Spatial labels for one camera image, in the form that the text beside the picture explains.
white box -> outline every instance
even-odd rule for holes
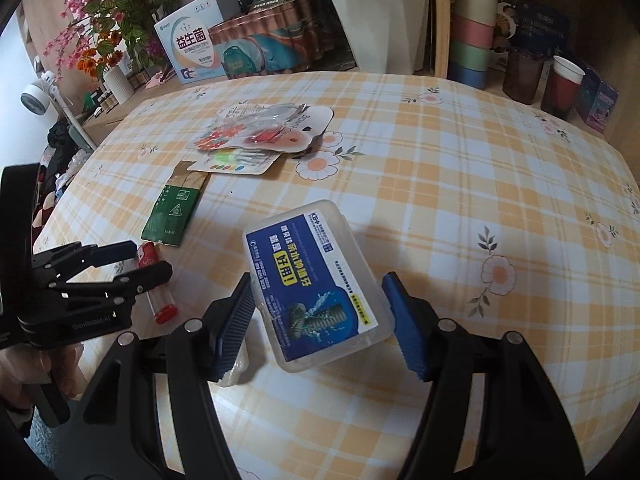
[[[238,0],[195,0],[156,23],[158,37],[183,84],[225,75],[209,28],[240,13]]]

white wall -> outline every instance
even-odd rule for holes
[[[20,102],[25,86],[35,79],[14,15],[0,36],[0,169],[38,162],[47,147],[57,117],[53,106],[39,117]]]

purple box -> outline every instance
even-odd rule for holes
[[[605,83],[593,68],[583,66],[583,69],[585,76],[575,102],[575,110],[587,126],[604,133],[618,100],[618,92]]]

checkered fabric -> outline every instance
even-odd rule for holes
[[[104,141],[36,250],[139,241],[174,166],[198,157],[188,141],[217,110],[246,101],[326,105],[335,117],[302,158],[284,155],[260,177],[212,176],[180,248],[162,248],[180,319],[159,328],[138,301],[138,334],[168,332],[231,292],[250,266],[245,226],[327,198],[378,278],[395,270],[409,293],[470,332],[524,334],[592,468],[639,399],[639,193],[612,147],[530,107],[451,81],[363,73],[177,92],[140,105]],[[113,339],[86,344],[89,376]],[[242,384],[211,387],[240,468],[261,480],[396,477],[429,386],[406,369],[395,338],[299,374],[276,366],[258,316],[247,341]],[[168,463],[180,468],[158,381]],[[481,393],[478,377],[459,467],[472,461]]]

brown cup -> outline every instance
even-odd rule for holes
[[[544,65],[543,59],[535,60],[529,52],[512,50],[507,59],[502,91],[514,101],[533,104]]]
[[[584,71],[571,61],[554,56],[540,109],[563,121],[569,116],[580,92]]]

